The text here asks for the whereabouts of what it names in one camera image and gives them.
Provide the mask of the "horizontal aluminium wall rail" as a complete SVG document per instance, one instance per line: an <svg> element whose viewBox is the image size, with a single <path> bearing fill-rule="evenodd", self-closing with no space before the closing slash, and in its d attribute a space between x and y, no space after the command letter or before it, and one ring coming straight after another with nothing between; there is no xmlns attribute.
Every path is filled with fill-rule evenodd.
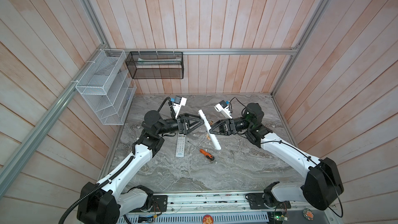
<svg viewBox="0 0 398 224"><path fill-rule="evenodd" d="M182 52L184 55L285 55L292 56L298 52L295 48L125 48L125 52Z"/></svg>

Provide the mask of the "round badge sticker on right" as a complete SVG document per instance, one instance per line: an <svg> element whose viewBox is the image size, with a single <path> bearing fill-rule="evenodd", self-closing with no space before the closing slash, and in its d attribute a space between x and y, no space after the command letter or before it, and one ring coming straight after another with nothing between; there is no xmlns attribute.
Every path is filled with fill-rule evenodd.
<svg viewBox="0 0 398 224"><path fill-rule="evenodd" d="M303 209L303 216L308 221L313 221L314 220L314 212L311 211L308 208Z"/></svg>

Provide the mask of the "aluminium front rail frame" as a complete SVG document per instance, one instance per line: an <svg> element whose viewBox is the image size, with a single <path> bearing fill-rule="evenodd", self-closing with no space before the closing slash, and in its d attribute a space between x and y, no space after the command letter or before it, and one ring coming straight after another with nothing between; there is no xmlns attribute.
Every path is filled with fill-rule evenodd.
<svg viewBox="0 0 398 224"><path fill-rule="evenodd" d="M202 224L205 215L214 224L341 224L334 214L336 207L320 211L306 202L290 201L290 209L250 209L245 195L261 191L169 192L166 212L132 211L118 220L120 224ZM303 216L303 209L314 212L314 220Z"/></svg>

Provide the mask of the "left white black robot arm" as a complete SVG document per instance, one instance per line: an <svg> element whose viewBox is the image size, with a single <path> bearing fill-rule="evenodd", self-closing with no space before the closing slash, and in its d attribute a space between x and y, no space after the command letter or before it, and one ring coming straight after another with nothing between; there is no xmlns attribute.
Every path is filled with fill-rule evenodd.
<svg viewBox="0 0 398 224"><path fill-rule="evenodd" d="M142 123L143 131L133 144L132 151L96 184L87 183L80 199L70 209L77 209L77 219L84 224L115 224L132 210L152 210L152 190L139 185L124 193L124 188L159 152L164 143L163 134L189 134L206 122L203 111L199 111L198 115L181 114L171 119L163 119L155 110L147 112Z"/></svg>

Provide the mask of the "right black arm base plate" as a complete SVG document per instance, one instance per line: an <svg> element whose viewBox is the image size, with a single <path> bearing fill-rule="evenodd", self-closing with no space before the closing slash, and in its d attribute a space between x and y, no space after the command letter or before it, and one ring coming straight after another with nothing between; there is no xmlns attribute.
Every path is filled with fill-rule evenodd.
<svg viewBox="0 0 398 224"><path fill-rule="evenodd" d="M290 209L289 201L279 202L271 194L267 193L249 193L245 195L250 209Z"/></svg>

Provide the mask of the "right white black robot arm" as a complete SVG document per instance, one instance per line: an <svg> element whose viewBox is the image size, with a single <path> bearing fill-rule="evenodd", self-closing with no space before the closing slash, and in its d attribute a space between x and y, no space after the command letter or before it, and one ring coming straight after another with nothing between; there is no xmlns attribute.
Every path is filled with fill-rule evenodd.
<svg viewBox="0 0 398 224"><path fill-rule="evenodd" d="M210 124L205 120L207 132L217 149L220 145L216 135L242 135L251 144L277 156L305 180L299 183L282 184L275 181L264 189L263 201L268 208L276 208L287 201L307 202L324 211L340 199L344 186L336 163L330 158L320 159L294 147L262 124L264 113L258 103L249 103L239 118L232 118L229 105L222 101L215 106L224 119Z"/></svg>

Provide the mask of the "white remote control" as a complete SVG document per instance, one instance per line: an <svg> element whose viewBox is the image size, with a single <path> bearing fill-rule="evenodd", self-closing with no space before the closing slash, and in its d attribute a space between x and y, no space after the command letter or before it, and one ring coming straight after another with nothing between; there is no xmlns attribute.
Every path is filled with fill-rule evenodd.
<svg viewBox="0 0 398 224"><path fill-rule="evenodd" d="M176 154L178 158L184 157L186 136L184 134L179 134L177 137Z"/></svg>
<svg viewBox="0 0 398 224"><path fill-rule="evenodd" d="M210 133L211 126L210 126L210 123L207 120L205 114L203 113L202 110L199 110L198 113L199 113L200 117L202 118L202 120L204 121L204 125L206 127L207 134L208 134L210 140L212 141L212 144L213 144L215 150L221 150L221 146L220 146L216 136L214 134Z"/></svg>

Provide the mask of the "orange handled screwdriver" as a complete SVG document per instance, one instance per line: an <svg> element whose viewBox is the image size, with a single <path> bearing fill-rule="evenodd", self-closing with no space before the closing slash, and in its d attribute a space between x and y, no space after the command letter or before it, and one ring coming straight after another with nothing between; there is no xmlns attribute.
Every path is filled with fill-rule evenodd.
<svg viewBox="0 0 398 224"><path fill-rule="evenodd" d="M208 160L210 160L210 161L215 160L215 157L211 153L205 151L204 149L202 149L198 146L195 146L192 142L188 141L188 143L191 144L192 146L194 146L195 148L197 148L200 151L200 153L203 154Z"/></svg>

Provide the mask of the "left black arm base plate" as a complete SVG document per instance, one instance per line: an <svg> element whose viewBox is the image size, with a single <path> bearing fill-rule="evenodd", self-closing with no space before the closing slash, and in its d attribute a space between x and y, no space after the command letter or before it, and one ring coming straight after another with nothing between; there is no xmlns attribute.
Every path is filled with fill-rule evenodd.
<svg viewBox="0 0 398 224"><path fill-rule="evenodd" d="M138 213L160 213L166 212L168 204L167 195L155 195L152 197L152 201L149 206L144 205L141 208L135 210Z"/></svg>

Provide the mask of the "red round sticker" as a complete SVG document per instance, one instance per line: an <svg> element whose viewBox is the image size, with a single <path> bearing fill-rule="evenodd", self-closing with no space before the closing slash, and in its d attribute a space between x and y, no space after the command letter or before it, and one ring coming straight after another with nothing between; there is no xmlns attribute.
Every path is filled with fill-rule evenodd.
<svg viewBox="0 0 398 224"><path fill-rule="evenodd" d="M214 219L210 215L205 215L202 219L203 224L214 224Z"/></svg>

